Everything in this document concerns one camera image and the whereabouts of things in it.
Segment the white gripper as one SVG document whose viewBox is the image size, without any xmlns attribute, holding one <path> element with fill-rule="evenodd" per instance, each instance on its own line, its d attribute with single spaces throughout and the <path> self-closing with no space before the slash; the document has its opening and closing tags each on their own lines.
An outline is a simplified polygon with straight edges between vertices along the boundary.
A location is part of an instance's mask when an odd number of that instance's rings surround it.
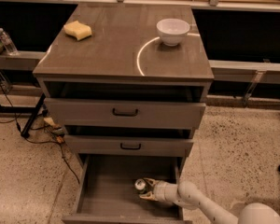
<svg viewBox="0 0 280 224">
<path fill-rule="evenodd" d="M 177 184 L 159 181 L 153 178 L 144 178 L 146 183 L 153 188 L 153 192 L 140 194 L 139 197 L 146 201 L 175 203 L 178 200 Z"/>
</svg>

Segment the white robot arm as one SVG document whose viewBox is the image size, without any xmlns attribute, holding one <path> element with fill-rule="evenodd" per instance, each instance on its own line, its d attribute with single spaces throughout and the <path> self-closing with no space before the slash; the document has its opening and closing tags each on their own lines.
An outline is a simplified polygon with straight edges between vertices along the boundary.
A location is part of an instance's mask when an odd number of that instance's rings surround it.
<svg viewBox="0 0 280 224">
<path fill-rule="evenodd" d="M 236 217 L 203 195 L 190 181 L 172 184 L 163 180 L 140 178 L 134 186 L 141 199 L 173 203 L 185 209 L 198 208 L 213 224 L 280 224 L 280 216 L 263 203 L 247 205 Z"/>
</svg>

